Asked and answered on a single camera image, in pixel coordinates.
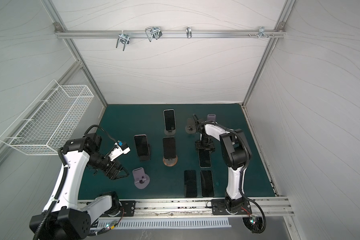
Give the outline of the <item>phone from grey stand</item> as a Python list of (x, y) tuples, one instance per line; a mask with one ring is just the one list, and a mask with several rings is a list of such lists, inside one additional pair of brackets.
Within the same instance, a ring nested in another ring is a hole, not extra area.
[(202, 197), (212, 198), (215, 196), (213, 173), (210, 170), (200, 171)]

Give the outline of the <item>phone from lilac back stand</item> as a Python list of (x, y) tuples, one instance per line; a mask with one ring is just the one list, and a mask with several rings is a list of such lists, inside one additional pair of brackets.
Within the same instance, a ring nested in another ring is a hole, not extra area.
[(184, 172), (184, 193), (186, 198), (196, 198), (198, 196), (195, 170), (186, 170)]

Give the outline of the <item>phone from lilac stand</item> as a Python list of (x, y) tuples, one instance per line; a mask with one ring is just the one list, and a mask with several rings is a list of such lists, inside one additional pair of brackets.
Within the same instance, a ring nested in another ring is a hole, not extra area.
[(212, 166), (209, 150), (199, 149), (199, 164), (201, 168), (210, 168)]
[(196, 198), (198, 196), (195, 170), (186, 170), (184, 172), (184, 193), (186, 198)]

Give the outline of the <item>phone from lilac front stand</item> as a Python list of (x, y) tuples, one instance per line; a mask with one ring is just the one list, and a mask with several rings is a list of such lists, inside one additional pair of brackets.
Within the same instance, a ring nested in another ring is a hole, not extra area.
[(201, 168), (210, 168), (212, 166), (209, 150), (199, 149), (199, 164)]

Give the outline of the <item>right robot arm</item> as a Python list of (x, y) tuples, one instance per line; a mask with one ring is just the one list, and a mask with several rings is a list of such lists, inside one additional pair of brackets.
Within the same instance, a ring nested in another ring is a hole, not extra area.
[(252, 158), (247, 138), (241, 129), (229, 129), (214, 121), (198, 123), (196, 129), (201, 134), (201, 147), (206, 148), (211, 137), (220, 142), (222, 158), (228, 167), (225, 207), (228, 212), (235, 213), (251, 202), (244, 187), (246, 170)]

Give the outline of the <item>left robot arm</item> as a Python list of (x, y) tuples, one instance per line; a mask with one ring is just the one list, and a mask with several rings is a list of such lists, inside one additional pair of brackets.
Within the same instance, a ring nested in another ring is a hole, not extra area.
[(82, 138), (68, 140), (57, 150), (62, 167), (55, 188), (43, 212), (33, 216), (29, 224), (35, 240), (83, 240), (91, 235), (90, 228), (101, 215), (123, 211), (116, 192), (101, 194), (83, 208), (78, 205), (87, 166), (102, 171), (110, 180), (119, 179), (120, 172), (125, 170), (117, 157), (129, 153), (129, 146), (117, 141), (103, 155), (99, 152), (101, 142), (97, 134), (84, 134)]

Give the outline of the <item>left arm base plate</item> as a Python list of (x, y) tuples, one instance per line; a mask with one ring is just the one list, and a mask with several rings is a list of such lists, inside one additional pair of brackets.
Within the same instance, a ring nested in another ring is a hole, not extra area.
[(136, 201), (119, 201), (119, 209), (116, 211), (116, 217), (133, 217), (135, 215)]

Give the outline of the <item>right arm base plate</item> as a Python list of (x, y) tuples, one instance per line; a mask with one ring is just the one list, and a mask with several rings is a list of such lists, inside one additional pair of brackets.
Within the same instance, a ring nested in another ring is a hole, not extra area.
[(252, 208), (250, 202), (245, 200), (236, 207), (232, 207), (229, 211), (227, 209), (225, 199), (212, 199), (206, 203), (206, 208), (212, 210), (214, 216), (220, 215), (252, 215)]

